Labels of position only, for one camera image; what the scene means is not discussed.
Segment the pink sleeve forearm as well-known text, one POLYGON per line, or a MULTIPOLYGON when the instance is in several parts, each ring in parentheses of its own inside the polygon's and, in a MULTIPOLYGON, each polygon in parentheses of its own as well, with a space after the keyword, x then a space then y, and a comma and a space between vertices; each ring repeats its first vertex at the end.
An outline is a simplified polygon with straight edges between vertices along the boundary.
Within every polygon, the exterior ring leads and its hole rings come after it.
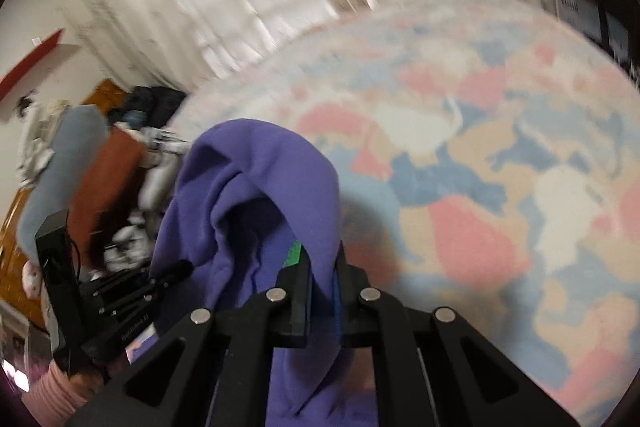
POLYGON ((52 360, 47 372, 24 393, 22 403, 39 426, 64 426, 103 387, 100 373, 89 369, 68 376, 52 360))

